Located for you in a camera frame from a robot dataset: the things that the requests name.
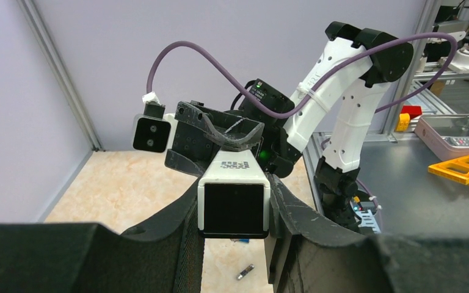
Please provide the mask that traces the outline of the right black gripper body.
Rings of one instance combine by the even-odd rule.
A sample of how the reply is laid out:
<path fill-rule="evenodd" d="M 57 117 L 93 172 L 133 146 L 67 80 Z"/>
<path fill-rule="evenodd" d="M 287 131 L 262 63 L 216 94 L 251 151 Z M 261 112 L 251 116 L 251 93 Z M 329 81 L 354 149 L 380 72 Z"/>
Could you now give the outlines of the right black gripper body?
<path fill-rule="evenodd" d="M 219 151 L 238 153 L 260 144 L 264 123 L 240 114 L 178 103 L 175 135 L 165 166 L 192 176 L 202 176 Z"/>

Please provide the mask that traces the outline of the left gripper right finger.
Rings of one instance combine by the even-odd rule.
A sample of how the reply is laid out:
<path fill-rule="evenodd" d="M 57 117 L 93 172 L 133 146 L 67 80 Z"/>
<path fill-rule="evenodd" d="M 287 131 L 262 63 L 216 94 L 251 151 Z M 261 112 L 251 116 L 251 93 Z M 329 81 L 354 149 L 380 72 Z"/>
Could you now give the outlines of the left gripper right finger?
<path fill-rule="evenodd" d="M 274 292 L 469 292 L 469 234 L 363 235 L 337 225 L 269 175 L 264 241 Z"/>

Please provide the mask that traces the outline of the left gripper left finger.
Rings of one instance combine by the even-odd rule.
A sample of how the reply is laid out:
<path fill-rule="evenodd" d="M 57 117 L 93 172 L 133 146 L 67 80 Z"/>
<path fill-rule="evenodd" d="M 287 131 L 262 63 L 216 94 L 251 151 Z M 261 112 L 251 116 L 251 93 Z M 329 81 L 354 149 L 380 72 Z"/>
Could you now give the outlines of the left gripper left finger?
<path fill-rule="evenodd" d="M 197 185 L 122 233 L 102 224 L 0 224 L 0 292 L 199 292 Z"/>

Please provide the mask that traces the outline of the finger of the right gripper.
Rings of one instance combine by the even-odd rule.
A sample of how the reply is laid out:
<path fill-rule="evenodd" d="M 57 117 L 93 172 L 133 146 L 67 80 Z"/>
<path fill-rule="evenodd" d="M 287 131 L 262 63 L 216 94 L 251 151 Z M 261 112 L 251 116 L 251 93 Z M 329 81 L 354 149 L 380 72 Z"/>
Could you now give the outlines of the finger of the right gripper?
<path fill-rule="evenodd" d="M 206 168 L 173 150 L 167 150 L 164 165 L 174 171 L 191 176 L 202 176 Z"/>
<path fill-rule="evenodd" d="M 240 114 L 210 109 L 198 104 L 179 102 L 175 145 L 205 148 L 214 145 L 230 151 L 249 149 L 258 144 L 264 124 Z"/>

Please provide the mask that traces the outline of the white remote control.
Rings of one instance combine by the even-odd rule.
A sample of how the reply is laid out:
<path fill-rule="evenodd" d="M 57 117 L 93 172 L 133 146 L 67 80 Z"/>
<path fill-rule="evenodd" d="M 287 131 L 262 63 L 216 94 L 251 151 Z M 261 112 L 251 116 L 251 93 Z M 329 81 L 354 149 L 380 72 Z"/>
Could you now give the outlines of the white remote control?
<path fill-rule="evenodd" d="M 197 186 L 197 226 L 204 238 L 264 239 L 271 185 L 250 150 L 220 150 Z"/>

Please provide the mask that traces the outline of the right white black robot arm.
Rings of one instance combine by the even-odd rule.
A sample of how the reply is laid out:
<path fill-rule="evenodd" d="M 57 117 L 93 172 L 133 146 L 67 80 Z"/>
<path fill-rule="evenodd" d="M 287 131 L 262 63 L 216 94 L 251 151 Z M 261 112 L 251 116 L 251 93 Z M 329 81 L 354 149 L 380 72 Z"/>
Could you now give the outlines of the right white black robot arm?
<path fill-rule="evenodd" d="M 351 206 L 357 192 L 363 141 L 378 104 L 408 69 L 413 46 L 374 29 L 332 22 L 328 42 L 314 67 L 284 101 L 265 83 L 243 89 L 237 114 L 180 102 L 166 164 L 193 165 L 200 178 L 198 231 L 207 238 L 262 238 L 269 233 L 270 176 L 287 177 L 311 135 L 335 104 L 335 129 L 319 160 L 322 212 L 358 231 Z"/>

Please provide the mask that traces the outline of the grey plastic tray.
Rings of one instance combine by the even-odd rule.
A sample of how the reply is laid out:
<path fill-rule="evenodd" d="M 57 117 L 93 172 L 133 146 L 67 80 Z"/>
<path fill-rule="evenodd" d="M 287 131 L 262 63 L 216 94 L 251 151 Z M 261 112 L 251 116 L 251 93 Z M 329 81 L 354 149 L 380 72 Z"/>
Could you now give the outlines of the grey plastic tray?
<path fill-rule="evenodd" d="M 442 161 L 469 155 L 469 114 L 422 115 L 414 133 Z"/>

